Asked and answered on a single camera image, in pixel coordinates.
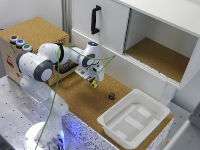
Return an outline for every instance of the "cork surface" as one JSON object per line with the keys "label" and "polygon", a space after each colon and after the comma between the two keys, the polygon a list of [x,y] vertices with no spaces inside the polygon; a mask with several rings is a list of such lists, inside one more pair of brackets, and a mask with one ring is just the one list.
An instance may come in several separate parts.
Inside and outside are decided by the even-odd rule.
{"label": "cork surface", "polygon": [[[115,100],[108,99],[110,92],[115,93]],[[76,73],[72,73],[59,81],[57,90],[57,93],[69,105],[69,110],[72,113],[120,150],[123,150],[123,148],[105,134],[102,126],[97,122],[97,118],[129,92],[131,92],[131,89],[106,74],[104,81],[98,83],[97,88],[94,89]],[[145,141],[143,141],[137,150],[147,148],[172,119],[172,115],[167,116]]]}
{"label": "cork surface", "polygon": [[68,36],[68,34],[40,17],[27,20],[5,30],[0,31],[0,36],[10,42],[10,36],[17,35],[30,44],[33,51],[37,53],[40,45],[53,43],[54,41]]}
{"label": "cork surface", "polygon": [[181,82],[189,58],[183,56],[159,43],[145,38],[125,53],[167,75],[168,77]]}

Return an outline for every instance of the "white plastic bin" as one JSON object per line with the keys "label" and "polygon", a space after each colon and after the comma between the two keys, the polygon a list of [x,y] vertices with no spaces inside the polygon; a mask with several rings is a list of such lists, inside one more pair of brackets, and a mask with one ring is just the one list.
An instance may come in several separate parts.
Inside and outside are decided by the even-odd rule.
{"label": "white plastic bin", "polygon": [[169,108],[135,89],[97,121],[105,133],[122,147],[135,149],[169,113]]}

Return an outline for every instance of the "door handle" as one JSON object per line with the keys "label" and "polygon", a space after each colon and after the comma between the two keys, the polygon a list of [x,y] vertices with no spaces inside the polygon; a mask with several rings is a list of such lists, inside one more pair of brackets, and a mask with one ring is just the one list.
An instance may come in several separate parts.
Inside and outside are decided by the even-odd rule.
{"label": "door handle", "polygon": [[92,34],[98,33],[100,30],[96,28],[96,12],[101,10],[101,7],[96,5],[96,8],[92,10],[92,19],[91,19],[91,31]]}

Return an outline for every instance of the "cabinet compartment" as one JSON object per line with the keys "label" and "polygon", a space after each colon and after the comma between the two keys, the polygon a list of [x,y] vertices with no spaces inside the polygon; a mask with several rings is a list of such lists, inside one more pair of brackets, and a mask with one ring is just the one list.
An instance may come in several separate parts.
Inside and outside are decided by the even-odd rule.
{"label": "cabinet compartment", "polygon": [[166,77],[182,82],[198,37],[131,11],[125,55],[132,56]]}
{"label": "cabinet compartment", "polygon": [[[91,14],[96,5],[96,28],[91,34]],[[113,0],[73,0],[73,29],[119,54],[123,54],[130,8]]]}

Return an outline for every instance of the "cardboard box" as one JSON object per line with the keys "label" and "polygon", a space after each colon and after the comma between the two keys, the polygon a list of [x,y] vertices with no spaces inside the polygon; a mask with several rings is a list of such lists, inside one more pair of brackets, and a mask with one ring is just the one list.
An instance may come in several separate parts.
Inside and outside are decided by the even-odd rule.
{"label": "cardboard box", "polygon": [[[33,53],[38,52],[40,45],[44,43],[63,43],[69,45],[69,35],[48,23],[40,17],[36,17],[15,26],[9,27],[0,31],[0,50],[2,59],[5,66],[5,71],[9,77],[19,84],[22,78],[22,73],[16,64],[16,57],[20,53],[21,49],[16,48],[15,45],[10,44],[10,36],[17,35],[20,39],[26,41],[33,48]],[[66,77],[72,73],[76,68],[73,68],[65,74],[59,74],[59,79]],[[56,82],[57,71],[53,70],[52,77],[48,80],[48,84],[52,85]]]}

